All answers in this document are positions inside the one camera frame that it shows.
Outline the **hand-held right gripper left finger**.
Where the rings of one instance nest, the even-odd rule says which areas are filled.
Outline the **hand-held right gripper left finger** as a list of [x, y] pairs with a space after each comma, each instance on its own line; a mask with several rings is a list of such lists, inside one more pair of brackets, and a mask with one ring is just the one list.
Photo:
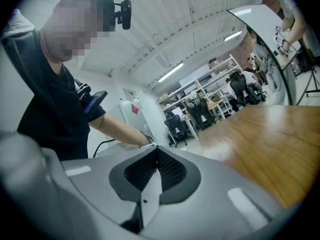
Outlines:
[[158, 155], [154, 145], [63, 162], [76, 189], [118, 225], [148, 225], [158, 213]]

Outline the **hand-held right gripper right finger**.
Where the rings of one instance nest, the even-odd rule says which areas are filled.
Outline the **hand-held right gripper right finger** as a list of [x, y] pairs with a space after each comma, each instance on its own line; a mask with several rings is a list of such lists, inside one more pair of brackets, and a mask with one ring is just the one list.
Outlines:
[[263, 226], [283, 210], [273, 196], [223, 162], [166, 148], [195, 164], [201, 174], [197, 190], [178, 204], [161, 205], [140, 232], [152, 240], [237, 240]]

